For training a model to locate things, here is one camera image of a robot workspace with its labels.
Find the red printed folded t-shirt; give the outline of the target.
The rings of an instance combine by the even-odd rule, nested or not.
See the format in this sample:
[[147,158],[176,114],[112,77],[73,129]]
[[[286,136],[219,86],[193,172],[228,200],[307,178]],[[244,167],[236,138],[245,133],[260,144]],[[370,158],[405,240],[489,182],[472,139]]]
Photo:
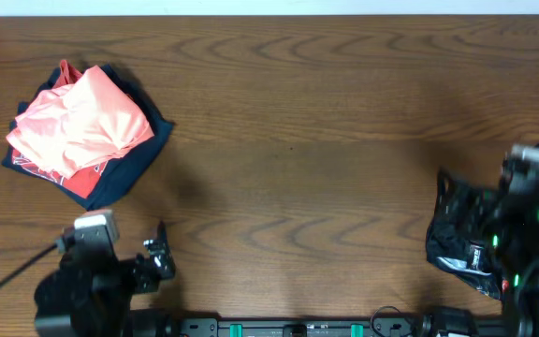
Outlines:
[[[75,67],[71,66],[68,61],[62,60],[46,83],[37,89],[36,94],[39,95],[41,91],[74,83],[80,77],[81,73]],[[79,200],[87,199],[92,194],[107,164],[104,162],[83,168],[67,179],[56,171],[48,172],[39,168],[13,147],[8,148],[8,152],[2,160],[4,167],[53,183],[64,192],[68,192],[71,197],[78,197]]]

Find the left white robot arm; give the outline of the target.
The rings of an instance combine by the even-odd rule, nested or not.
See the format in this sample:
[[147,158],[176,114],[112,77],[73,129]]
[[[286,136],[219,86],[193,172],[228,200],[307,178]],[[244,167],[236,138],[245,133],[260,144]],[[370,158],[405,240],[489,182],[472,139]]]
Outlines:
[[154,293],[176,275],[167,228],[143,243],[148,255],[120,260],[107,226],[73,228],[58,241],[59,269],[36,288],[35,328],[40,336],[178,336],[175,321],[157,310],[131,309],[139,294]]

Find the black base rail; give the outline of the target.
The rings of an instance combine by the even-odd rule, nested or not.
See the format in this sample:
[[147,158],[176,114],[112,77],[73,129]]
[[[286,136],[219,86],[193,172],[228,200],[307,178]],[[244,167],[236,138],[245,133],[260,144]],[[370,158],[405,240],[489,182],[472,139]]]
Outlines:
[[368,317],[221,318],[196,315],[176,318],[161,310],[130,314],[123,336],[129,337],[504,337],[497,316],[438,307],[411,315],[392,306]]

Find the navy folded garment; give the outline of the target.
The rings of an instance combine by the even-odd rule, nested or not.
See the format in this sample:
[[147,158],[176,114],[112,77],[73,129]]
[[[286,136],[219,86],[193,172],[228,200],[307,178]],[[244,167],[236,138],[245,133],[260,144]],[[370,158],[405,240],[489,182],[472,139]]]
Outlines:
[[161,153],[173,129],[173,123],[164,119],[138,83],[119,74],[110,64],[103,65],[102,70],[141,108],[152,127],[153,137],[138,145],[126,156],[108,161],[95,190],[87,199],[79,200],[78,197],[71,197],[68,192],[56,186],[87,211],[107,207],[125,196]]

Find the black patterned garment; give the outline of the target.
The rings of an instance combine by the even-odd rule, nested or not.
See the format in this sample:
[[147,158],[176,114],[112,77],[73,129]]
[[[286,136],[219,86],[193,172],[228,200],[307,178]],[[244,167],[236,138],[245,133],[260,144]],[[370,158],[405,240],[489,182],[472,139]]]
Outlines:
[[495,300],[503,299],[508,283],[494,270],[479,227],[506,193],[501,179],[496,188],[473,186],[439,170],[434,215],[425,243],[430,264]]

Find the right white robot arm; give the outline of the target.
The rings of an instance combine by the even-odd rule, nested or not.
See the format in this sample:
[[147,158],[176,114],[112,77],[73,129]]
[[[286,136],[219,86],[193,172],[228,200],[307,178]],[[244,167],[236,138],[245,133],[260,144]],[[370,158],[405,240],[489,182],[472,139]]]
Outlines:
[[503,321],[509,336],[539,336],[539,182],[504,194],[479,227],[494,270],[508,283]]

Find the pink t-shirt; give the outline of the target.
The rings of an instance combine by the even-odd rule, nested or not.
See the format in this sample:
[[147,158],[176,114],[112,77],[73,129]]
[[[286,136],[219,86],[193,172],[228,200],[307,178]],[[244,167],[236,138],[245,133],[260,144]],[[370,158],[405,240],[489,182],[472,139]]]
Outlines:
[[142,109],[93,66],[75,83],[41,92],[16,117],[7,142],[39,168],[69,179],[153,136]]

